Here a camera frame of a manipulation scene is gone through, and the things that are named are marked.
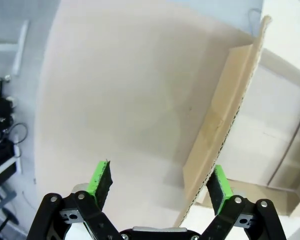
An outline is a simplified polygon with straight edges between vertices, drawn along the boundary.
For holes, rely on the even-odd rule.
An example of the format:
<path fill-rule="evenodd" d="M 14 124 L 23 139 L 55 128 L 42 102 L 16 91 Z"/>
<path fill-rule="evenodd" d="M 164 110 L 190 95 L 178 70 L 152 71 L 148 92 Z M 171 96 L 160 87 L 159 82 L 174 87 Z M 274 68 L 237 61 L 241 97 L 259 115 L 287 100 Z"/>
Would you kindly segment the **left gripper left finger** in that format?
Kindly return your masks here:
<path fill-rule="evenodd" d="M 82 223 L 94 240 L 119 240 L 120 233 L 103 213 L 112 185 L 109 161 L 98 163 L 87 187 L 62 197 L 46 194 L 36 212 L 28 240 L 64 240 L 73 224 Z"/>

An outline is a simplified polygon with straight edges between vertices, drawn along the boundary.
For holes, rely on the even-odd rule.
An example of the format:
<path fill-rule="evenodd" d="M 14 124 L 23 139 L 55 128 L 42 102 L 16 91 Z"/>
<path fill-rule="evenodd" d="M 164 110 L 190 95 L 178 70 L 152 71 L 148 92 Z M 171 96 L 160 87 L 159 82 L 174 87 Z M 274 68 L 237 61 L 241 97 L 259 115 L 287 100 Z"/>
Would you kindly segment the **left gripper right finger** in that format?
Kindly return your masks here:
<path fill-rule="evenodd" d="M 281 221 L 273 202 L 255 203 L 235 195 L 220 165 L 216 165 L 206 184 L 215 213 L 201 234 L 202 240 L 224 240 L 233 227 L 243 228 L 249 240 L 285 240 Z"/>

